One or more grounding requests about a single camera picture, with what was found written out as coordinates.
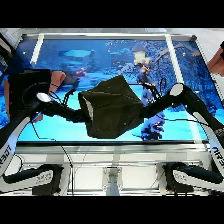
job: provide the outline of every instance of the large monitor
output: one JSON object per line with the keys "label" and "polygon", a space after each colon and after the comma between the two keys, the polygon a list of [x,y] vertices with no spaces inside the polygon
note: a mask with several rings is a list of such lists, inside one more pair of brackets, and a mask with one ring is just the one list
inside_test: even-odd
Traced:
{"label": "large monitor", "polygon": [[[49,68],[66,73],[66,79],[56,94],[63,99],[72,88],[76,92],[69,98],[68,106],[79,109],[78,93],[97,86],[101,81],[123,75],[134,93],[147,105],[153,96],[141,83],[156,86],[161,95],[177,82],[189,86],[206,104],[219,121],[224,122],[224,110],[207,66],[194,41],[190,38],[160,36],[78,36],[78,35],[30,35],[26,36],[17,51],[33,68]],[[145,72],[135,63],[136,58],[148,61]],[[7,123],[3,84],[0,87],[0,127]],[[153,142],[206,140],[203,129],[179,106],[167,108],[161,114],[137,128],[127,131],[113,142]],[[47,117],[36,123],[40,137],[62,142],[110,142],[111,139],[95,139],[87,135],[84,123],[73,124],[64,118]],[[27,125],[19,141],[38,140],[32,125]]]}

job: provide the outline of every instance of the blue water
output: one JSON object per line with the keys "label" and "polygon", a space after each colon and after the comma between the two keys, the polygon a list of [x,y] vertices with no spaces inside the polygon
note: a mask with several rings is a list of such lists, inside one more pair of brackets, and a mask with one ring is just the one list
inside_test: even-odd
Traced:
{"label": "blue water", "polygon": [[[130,64],[133,65],[134,61],[132,48],[138,42],[146,47],[146,56],[151,58],[151,62],[160,55],[160,52],[167,49],[166,41],[44,40],[35,68],[63,70],[68,76],[73,77],[76,76],[77,70],[81,68],[86,69],[87,73],[79,77],[80,81],[77,91],[68,101],[68,106],[74,109],[80,108],[77,98],[78,92],[91,89],[100,81],[108,80],[120,74],[121,71],[132,90],[141,99],[143,88],[142,86],[136,85],[139,68],[130,66]],[[35,44],[36,40],[26,40],[19,45],[20,51],[23,52],[23,56],[28,61],[32,57]],[[175,41],[173,41],[173,44],[174,46],[184,44],[184,47],[176,48],[176,54],[185,84],[197,92],[198,96],[206,103],[210,112],[214,112],[214,116],[218,120],[224,122],[224,110],[207,67],[201,55],[194,56],[193,54],[199,51],[197,45],[190,42]],[[150,79],[157,85],[158,90],[162,94],[165,94],[176,83],[169,53],[165,54],[154,64],[149,75]],[[62,85],[66,91],[69,91],[73,86],[74,83],[64,83]],[[60,89],[56,93],[63,99],[66,92]],[[176,109],[166,109],[164,115],[166,119],[189,119],[186,111],[181,106]],[[3,127],[7,123],[7,117],[5,114],[2,85],[0,86],[0,119],[0,127]],[[153,125],[159,120],[158,117],[153,117],[148,122],[150,121],[150,125]],[[158,133],[162,136],[161,140],[207,139],[201,126],[195,123],[194,125],[195,127],[193,128],[198,135],[192,132],[192,124],[188,121],[165,121],[163,125],[164,131],[158,131]],[[142,141],[140,137],[143,126],[144,124],[124,133],[115,139],[115,141]],[[99,140],[89,137],[85,124],[73,124],[58,116],[44,116],[43,121],[36,123],[36,128],[40,137],[54,138],[58,141],[107,141],[107,139]],[[19,140],[38,140],[31,125],[27,125]]]}

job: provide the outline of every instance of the display screen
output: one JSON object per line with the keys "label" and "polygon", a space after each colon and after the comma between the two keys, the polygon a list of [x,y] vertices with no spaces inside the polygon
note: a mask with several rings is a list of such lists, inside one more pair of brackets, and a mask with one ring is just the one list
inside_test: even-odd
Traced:
{"label": "display screen", "polygon": [[[18,47],[27,61],[31,60],[36,42],[27,39]],[[223,106],[196,43],[173,41],[172,45],[184,83],[204,101],[213,116],[223,122]],[[138,61],[145,61],[145,66],[138,66]],[[154,85],[160,95],[164,95],[178,80],[165,40],[44,39],[36,64],[32,66],[65,72],[66,78],[56,94],[63,100],[67,91],[76,88],[76,92],[68,100],[68,106],[73,109],[80,108],[80,91],[89,90],[101,81],[117,75],[124,76],[144,105],[155,99],[141,83]],[[0,87],[0,106],[0,127],[4,127],[8,119],[3,83]],[[195,118],[183,106],[170,107],[113,140],[91,138],[87,135],[84,123],[74,124],[59,116],[44,115],[43,120],[37,122],[35,127],[42,138],[69,142],[206,140],[207,136],[200,124],[187,120]],[[32,125],[28,124],[19,141],[45,140],[39,140]]]}

